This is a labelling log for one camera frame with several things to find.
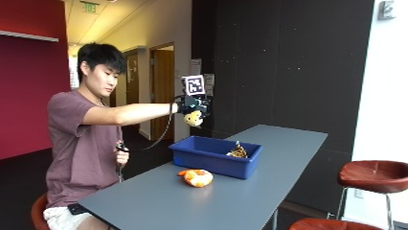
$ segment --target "black cable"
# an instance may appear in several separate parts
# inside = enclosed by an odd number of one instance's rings
[[[170,115],[169,115],[169,121],[167,121],[167,125],[166,125],[166,129],[163,131],[163,134],[161,135],[161,137],[157,139],[157,141],[151,144],[151,146],[149,146],[147,148],[145,149],[136,149],[136,150],[128,150],[125,149],[125,146],[121,145],[120,147],[116,147],[118,150],[121,151],[125,151],[125,152],[141,152],[141,151],[145,151],[145,150],[150,150],[154,146],[157,146],[157,144],[162,141],[165,135],[166,135],[166,132],[169,130],[169,126],[170,126],[170,123],[171,123],[171,117],[173,117],[173,104],[175,103],[175,99],[177,98],[181,98],[181,96],[175,96],[173,98],[173,102],[170,103]]]

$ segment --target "bar stool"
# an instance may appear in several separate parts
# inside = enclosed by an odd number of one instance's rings
[[[46,193],[41,194],[41,196],[36,199],[32,209],[31,209],[31,218],[33,221],[36,230],[49,230],[46,221],[44,220],[43,211],[46,208]]]
[[[343,186],[343,193],[336,219],[340,216],[343,197],[347,189],[361,189],[385,195],[388,226],[393,230],[392,205],[388,194],[399,193],[408,189],[408,163],[385,160],[348,162],[339,171],[338,183]]]
[[[292,223],[288,230],[381,230],[381,228],[346,220],[303,218]]]

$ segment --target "red wall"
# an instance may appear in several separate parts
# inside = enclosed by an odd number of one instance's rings
[[[58,42],[0,35],[0,159],[50,148],[49,97],[70,90],[64,2],[3,1],[0,31],[58,38]]]

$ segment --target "yellow toy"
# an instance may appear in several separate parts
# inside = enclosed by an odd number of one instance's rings
[[[195,110],[194,112],[183,115],[183,121],[189,124],[190,127],[197,127],[202,124],[202,112]]]

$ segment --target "exit sign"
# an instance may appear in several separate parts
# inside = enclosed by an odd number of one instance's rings
[[[97,13],[97,6],[100,5],[98,3],[92,3],[92,2],[85,2],[80,1],[84,4],[84,12],[90,12],[90,13]]]

